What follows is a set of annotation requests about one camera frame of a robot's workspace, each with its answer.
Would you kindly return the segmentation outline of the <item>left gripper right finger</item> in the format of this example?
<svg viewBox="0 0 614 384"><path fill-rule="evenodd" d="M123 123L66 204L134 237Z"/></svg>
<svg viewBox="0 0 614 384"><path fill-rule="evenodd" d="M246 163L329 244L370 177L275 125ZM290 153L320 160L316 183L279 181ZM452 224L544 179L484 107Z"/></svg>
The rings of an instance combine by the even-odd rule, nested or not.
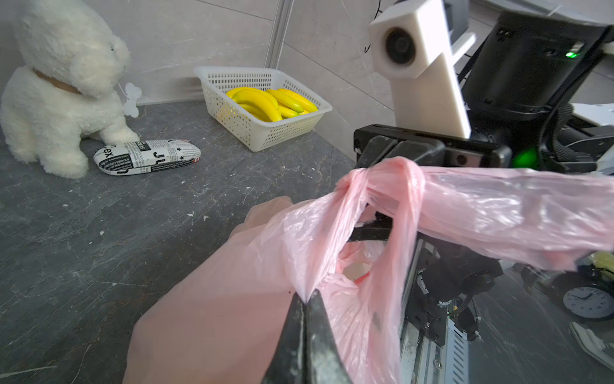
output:
<svg viewBox="0 0 614 384"><path fill-rule="evenodd" d="M339 355L319 290L313 292L306 306L305 346L306 383L352 382Z"/></svg>

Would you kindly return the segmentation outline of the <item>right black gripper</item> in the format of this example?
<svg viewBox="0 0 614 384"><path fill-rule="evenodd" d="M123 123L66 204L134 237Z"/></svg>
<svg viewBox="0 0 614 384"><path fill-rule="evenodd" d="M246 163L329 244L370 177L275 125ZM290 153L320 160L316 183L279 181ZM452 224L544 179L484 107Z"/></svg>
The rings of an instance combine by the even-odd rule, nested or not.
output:
<svg viewBox="0 0 614 384"><path fill-rule="evenodd" d="M357 168L375 166L388 158L407 158L419 166L509 168L513 152L489 139L451 136L373 124L353 133Z"/></svg>

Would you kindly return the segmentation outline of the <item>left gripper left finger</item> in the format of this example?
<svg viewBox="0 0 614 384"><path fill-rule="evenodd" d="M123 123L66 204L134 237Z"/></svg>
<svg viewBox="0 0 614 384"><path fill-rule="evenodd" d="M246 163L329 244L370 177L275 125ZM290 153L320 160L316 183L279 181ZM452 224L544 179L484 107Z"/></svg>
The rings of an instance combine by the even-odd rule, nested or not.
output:
<svg viewBox="0 0 614 384"><path fill-rule="evenodd" d="M262 384L306 383L306 305L294 294Z"/></svg>

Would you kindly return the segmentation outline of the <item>pink plastic bag with print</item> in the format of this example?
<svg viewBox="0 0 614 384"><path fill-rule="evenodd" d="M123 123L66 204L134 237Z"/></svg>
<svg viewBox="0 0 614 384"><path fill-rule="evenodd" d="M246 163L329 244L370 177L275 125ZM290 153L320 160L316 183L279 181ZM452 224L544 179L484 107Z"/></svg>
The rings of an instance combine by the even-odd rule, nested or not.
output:
<svg viewBox="0 0 614 384"><path fill-rule="evenodd" d="M259 383L290 308L323 301L331 351L356 383L401 378L401 298L418 234L487 257L571 270L613 248L613 180L530 169L351 171L335 190L254 206L228 241L134 327L126 383Z"/></svg>

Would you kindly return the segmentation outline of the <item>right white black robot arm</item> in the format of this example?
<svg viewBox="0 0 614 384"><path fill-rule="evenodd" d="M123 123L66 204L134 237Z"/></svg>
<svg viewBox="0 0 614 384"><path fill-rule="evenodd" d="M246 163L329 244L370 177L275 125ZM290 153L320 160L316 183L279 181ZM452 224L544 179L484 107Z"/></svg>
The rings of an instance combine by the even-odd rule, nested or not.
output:
<svg viewBox="0 0 614 384"><path fill-rule="evenodd" d="M359 168L421 166L589 174L610 134L560 139L570 99L604 58L610 25L513 11L455 72L441 1L399 1L369 25L374 67L391 84L395 125L354 132Z"/></svg>

